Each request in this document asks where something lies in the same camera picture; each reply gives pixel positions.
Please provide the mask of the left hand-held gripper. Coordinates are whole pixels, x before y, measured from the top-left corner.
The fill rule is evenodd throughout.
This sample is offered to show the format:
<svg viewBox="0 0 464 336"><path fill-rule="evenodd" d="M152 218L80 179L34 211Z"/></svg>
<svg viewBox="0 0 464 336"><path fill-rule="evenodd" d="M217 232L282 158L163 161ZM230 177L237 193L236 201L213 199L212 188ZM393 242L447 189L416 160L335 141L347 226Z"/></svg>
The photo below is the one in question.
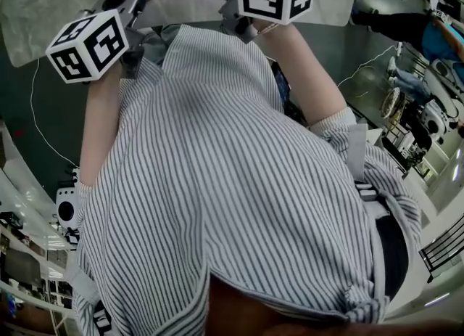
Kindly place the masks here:
<svg viewBox="0 0 464 336"><path fill-rule="evenodd" d="M87 15L66 24L46 49L65 83L99 80L124 54L142 42L133 24L148 0L98 0Z"/></svg>

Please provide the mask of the person's left forearm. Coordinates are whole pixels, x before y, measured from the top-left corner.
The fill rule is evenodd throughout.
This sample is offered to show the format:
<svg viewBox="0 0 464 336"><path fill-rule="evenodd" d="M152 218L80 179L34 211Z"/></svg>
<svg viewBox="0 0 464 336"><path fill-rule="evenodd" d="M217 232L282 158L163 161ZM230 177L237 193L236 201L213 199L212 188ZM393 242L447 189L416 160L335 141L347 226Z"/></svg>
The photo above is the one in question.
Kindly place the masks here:
<svg viewBox="0 0 464 336"><path fill-rule="evenodd" d="M94 185L114 144L120 109L120 73L107 71L88 87L83 141L80 152L80 182Z"/></svg>

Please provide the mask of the person's right forearm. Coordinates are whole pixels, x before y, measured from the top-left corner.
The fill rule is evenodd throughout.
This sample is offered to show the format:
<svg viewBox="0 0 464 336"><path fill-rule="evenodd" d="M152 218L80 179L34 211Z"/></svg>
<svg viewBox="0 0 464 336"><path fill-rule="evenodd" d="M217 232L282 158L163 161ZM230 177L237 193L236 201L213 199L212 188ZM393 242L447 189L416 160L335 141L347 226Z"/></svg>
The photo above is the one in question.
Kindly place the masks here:
<svg viewBox="0 0 464 336"><path fill-rule="evenodd" d="M312 126L347 108L347 103L297 28L254 19L261 41L280 65L307 124Z"/></svg>

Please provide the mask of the striped shirt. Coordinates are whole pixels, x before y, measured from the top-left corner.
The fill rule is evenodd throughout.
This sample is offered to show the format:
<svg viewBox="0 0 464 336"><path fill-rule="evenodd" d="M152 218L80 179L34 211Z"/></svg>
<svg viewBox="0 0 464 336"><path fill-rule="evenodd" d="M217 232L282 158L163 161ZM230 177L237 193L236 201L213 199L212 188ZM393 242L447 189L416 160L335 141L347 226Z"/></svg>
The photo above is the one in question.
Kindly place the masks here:
<svg viewBox="0 0 464 336"><path fill-rule="evenodd" d="M115 142L79 186L68 278L84 336L198 336L211 278L286 316L381 322L391 295L379 194L407 255L420 211L348 108L305 128L254 44L183 25L122 81Z"/></svg>

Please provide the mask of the round wicker tray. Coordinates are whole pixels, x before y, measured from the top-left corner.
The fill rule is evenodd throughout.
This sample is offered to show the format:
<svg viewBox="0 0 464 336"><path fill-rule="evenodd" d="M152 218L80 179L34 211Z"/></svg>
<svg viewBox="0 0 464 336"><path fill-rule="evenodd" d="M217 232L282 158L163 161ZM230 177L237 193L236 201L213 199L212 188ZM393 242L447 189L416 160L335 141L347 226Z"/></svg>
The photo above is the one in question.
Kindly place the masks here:
<svg viewBox="0 0 464 336"><path fill-rule="evenodd" d="M392 113L394 112L394 109L397 105L397 101L400 96L400 89L398 87L394 87L389 91L389 93L385 96L382 104L381 104L381 117L383 119L389 118Z"/></svg>

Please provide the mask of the white hard-shell backpack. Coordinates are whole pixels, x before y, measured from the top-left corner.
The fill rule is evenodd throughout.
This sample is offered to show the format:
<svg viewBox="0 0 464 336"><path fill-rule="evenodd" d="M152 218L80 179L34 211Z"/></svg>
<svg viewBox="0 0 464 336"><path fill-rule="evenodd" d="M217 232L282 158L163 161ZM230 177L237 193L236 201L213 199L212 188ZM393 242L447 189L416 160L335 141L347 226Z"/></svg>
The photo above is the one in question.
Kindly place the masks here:
<svg viewBox="0 0 464 336"><path fill-rule="evenodd" d="M76 230L78 197L75 187L59 188L56 196L57 218L64 230Z"/></svg>

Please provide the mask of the white shelving unit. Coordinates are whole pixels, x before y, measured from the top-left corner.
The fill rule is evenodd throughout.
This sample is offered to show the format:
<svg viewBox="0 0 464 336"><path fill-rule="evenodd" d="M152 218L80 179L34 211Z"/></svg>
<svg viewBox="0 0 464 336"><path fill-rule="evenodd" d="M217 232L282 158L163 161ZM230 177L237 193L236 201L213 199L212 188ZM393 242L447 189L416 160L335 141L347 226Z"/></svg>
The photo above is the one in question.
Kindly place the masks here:
<svg viewBox="0 0 464 336"><path fill-rule="evenodd" d="M25 165L0 167L0 291L39 310L53 336L78 336L65 281L71 246L58 224L56 205Z"/></svg>

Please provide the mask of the black railing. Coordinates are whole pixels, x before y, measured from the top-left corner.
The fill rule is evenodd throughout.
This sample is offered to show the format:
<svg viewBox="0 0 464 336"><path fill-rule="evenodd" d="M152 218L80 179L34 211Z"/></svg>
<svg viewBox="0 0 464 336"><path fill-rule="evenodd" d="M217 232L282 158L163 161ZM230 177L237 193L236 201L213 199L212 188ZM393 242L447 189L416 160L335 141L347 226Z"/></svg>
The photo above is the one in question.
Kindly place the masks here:
<svg viewBox="0 0 464 336"><path fill-rule="evenodd" d="M462 262L464 253L464 215L420 251L429 272L427 283Z"/></svg>

